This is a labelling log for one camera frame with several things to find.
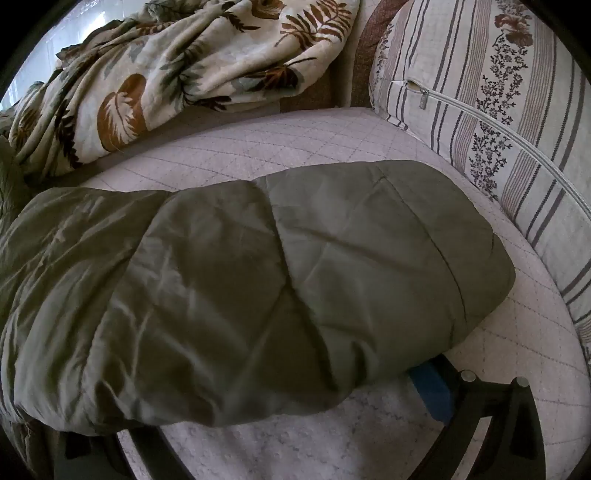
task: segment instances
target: white zipper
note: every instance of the white zipper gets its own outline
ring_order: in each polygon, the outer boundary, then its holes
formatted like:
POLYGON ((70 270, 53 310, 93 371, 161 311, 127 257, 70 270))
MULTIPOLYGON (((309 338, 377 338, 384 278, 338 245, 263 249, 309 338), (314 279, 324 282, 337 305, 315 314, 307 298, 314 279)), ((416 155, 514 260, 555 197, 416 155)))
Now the white zipper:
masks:
POLYGON ((591 220, 591 206, 587 203, 585 198, 579 193, 579 191, 575 188, 575 186, 571 183, 571 181, 564 176, 564 173, 560 171, 560 169, 554 165, 554 163, 544 155, 537 147, 532 145, 532 143, 528 142, 524 137, 514 132, 511 128, 508 128, 503 123, 499 122, 496 118, 487 115, 484 112, 466 104, 463 102, 459 102, 455 98, 448 97, 447 95, 443 95, 442 93, 435 92, 433 90, 427 89, 420 85, 415 80, 409 79, 405 80, 405 87, 409 92, 412 93, 420 93, 421 94, 421 102, 419 104, 419 108, 422 110, 427 109, 427 101, 429 97, 433 97, 439 102, 446 103, 448 105, 454 106, 459 108, 464 113, 468 115, 472 115, 476 119, 484 122, 491 127, 496 128, 498 131, 503 133, 506 137, 512 139, 516 144, 518 144, 523 150, 525 150, 538 164, 544 167, 555 179, 556 181, 562 186, 562 188, 574 199, 574 201, 579 205, 581 210, 585 213, 587 218, 591 220))

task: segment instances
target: zipper pull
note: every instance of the zipper pull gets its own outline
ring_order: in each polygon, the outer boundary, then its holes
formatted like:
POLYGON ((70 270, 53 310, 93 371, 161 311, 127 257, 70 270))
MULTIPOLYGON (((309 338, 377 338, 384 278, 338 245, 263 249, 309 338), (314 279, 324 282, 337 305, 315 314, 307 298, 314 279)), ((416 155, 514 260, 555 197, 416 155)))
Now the zipper pull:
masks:
POLYGON ((418 104, 418 107, 421 110, 427 109, 427 99, 429 98, 429 91, 421 88, 421 103, 418 104))

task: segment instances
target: silver screw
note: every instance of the silver screw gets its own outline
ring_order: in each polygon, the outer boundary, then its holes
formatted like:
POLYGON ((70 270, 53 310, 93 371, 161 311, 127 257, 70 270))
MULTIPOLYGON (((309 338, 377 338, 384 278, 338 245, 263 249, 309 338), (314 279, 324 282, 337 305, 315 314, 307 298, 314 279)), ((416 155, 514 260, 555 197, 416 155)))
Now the silver screw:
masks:
POLYGON ((520 387, 523 387, 523 388, 525 388, 525 387, 529 387, 529 386, 530 386, 530 382, 529 382, 529 381, 527 380, 527 378, 525 378, 525 377, 517 377, 517 379, 516 379, 516 380, 517 380, 517 384, 518 384, 520 387))
POLYGON ((476 380, 476 374, 472 370, 462 370, 460 376, 464 382, 472 383, 476 380))

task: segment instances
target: fleece blanket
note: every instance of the fleece blanket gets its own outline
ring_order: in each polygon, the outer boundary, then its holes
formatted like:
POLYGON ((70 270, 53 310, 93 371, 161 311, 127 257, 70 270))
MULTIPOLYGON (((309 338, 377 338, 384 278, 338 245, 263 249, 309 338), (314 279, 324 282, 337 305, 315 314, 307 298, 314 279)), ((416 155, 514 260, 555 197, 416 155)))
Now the fleece blanket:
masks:
POLYGON ((8 135, 26 176, 114 152, 187 105, 254 108, 312 85, 349 35, 359 0, 152 0, 58 54, 8 135))

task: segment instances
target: blue object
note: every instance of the blue object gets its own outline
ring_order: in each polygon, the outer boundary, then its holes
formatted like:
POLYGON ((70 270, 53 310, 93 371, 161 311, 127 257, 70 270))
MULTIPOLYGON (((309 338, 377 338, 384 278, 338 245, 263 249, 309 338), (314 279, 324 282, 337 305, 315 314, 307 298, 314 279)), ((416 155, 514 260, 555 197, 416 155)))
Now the blue object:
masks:
POLYGON ((408 371, 414 388, 433 419, 448 425, 455 407, 453 394, 431 362, 425 362, 408 371))

